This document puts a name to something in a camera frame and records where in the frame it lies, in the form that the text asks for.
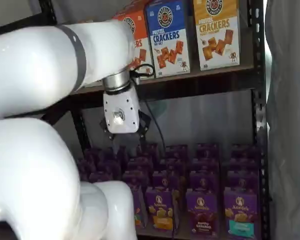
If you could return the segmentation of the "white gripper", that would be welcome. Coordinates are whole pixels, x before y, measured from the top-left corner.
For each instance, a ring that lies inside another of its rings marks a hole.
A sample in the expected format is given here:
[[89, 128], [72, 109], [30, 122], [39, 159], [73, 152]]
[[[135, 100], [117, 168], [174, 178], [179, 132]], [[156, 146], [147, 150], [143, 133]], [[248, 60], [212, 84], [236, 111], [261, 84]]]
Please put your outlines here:
[[103, 93], [104, 117], [99, 122], [103, 133], [110, 140], [115, 155], [120, 150], [116, 142], [116, 134], [137, 133], [139, 149], [142, 153], [147, 150], [146, 134], [149, 130], [151, 117], [140, 110], [136, 88], [130, 84], [113, 94]]

